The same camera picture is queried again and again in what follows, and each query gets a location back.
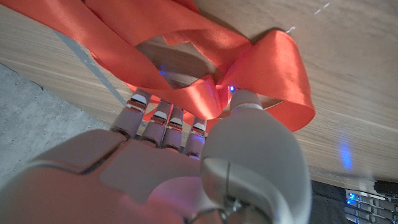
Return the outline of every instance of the robotic hand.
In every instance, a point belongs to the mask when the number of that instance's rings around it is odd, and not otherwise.
[[[206,143],[206,121],[195,119],[185,152],[183,111],[164,101],[134,139],[149,98],[137,90],[110,131],[33,159],[0,191],[0,223],[308,222],[303,153],[255,93],[233,93],[231,116]]]

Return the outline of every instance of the wooden surface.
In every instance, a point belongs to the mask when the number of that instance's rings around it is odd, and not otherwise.
[[[295,133],[312,179],[359,190],[370,190],[374,179],[398,181],[397,1],[196,3],[204,16],[253,42],[271,27],[290,30],[317,109],[315,119]],[[113,121],[122,104],[52,30],[5,7],[0,16],[0,63],[98,119]],[[168,47],[154,38],[139,49],[163,65],[172,86],[218,72],[189,44]],[[127,99],[128,88],[102,71]]]

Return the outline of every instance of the gray floor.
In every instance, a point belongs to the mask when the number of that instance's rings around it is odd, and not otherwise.
[[[0,188],[41,152],[89,129],[108,128],[2,64],[0,80]]]

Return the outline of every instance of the red satin ribbon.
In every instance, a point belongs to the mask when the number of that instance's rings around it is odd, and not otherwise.
[[[93,58],[132,90],[138,87],[207,119],[207,131],[230,99],[229,86],[283,100],[270,109],[291,131],[315,116],[299,50],[285,32],[273,30],[256,45],[202,17],[192,0],[0,0],[84,45]],[[135,46],[157,35],[169,45],[190,42],[223,72],[173,90]]]

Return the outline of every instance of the red ribbon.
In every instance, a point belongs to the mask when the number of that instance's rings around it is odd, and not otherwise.
[[[229,86],[283,100],[268,109],[291,131],[315,116],[299,50],[285,32],[273,30],[256,45],[201,16],[192,0],[0,0],[84,45],[93,58],[132,90],[138,87],[208,119],[208,130],[228,104]],[[169,45],[190,42],[223,72],[173,90],[135,46],[157,35]]]

